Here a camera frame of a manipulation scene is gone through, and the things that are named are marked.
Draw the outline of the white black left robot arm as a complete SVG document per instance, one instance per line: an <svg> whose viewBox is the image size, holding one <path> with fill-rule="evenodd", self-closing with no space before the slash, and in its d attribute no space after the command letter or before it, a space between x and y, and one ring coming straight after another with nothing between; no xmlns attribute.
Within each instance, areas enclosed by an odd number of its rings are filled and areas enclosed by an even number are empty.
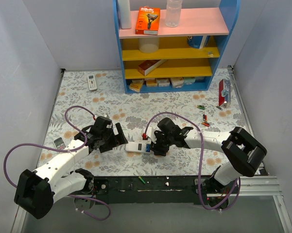
<svg viewBox="0 0 292 233"><path fill-rule="evenodd" d="M113 124L106 117L97 117L93 125L75 136L65 152L34 171L27 169L21 173L14 202L41 219L65 196L94 193L97 187L92 173L82 168L71 171L71 168L94 150L103 153L127 142L120 123Z"/></svg>

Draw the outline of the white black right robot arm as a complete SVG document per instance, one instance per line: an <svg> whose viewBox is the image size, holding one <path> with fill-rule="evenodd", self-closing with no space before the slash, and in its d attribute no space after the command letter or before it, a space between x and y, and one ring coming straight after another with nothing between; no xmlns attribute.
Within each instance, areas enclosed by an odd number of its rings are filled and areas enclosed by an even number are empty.
<svg viewBox="0 0 292 233"><path fill-rule="evenodd" d="M266 148L248 131L235 127L230 132L201 132L194 127L180 128L166 117L158 123L158 130L147 127L143 137L151 140L150 150L166 156L170 146L212 150L223 153L228 162L219 166L200 187L208 193L221 193L228 184L241 176L253 177L267 155Z"/></svg>

